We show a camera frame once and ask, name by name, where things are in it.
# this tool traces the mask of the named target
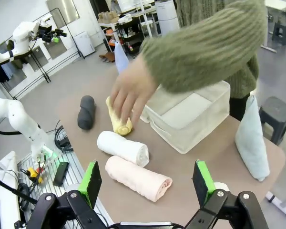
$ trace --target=green knit sweater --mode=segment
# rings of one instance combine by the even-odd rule
[[[157,83],[177,93],[225,80],[232,98],[255,89],[256,51],[266,33],[264,0],[177,0],[177,15],[184,28],[142,44]]]

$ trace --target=dark gray rolled towel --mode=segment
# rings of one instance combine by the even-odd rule
[[[94,124],[94,117],[94,99],[89,95],[85,95],[81,100],[81,110],[77,116],[77,125],[83,130],[90,130]]]

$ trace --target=sweater sleeve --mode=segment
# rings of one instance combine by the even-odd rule
[[[237,0],[212,17],[142,44],[157,83],[184,92],[217,83],[240,70],[263,43],[264,0]]]

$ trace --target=pink rolled towel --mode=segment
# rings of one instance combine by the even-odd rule
[[[109,176],[147,199],[156,202],[172,185],[172,179],[137,166],[118,156],[108,159],[105,170]]]

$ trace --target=bolt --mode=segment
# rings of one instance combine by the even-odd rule
[[[218,195],[219,197],[223,197],[223,196],[224,196],[224,193],[223,193],[222,191],[219,191],[219,192],[217,193],[217,195]]]
[[[249,199],[249,195],[248,194],[244,194],[243,197],[244,197],[244,199]]]

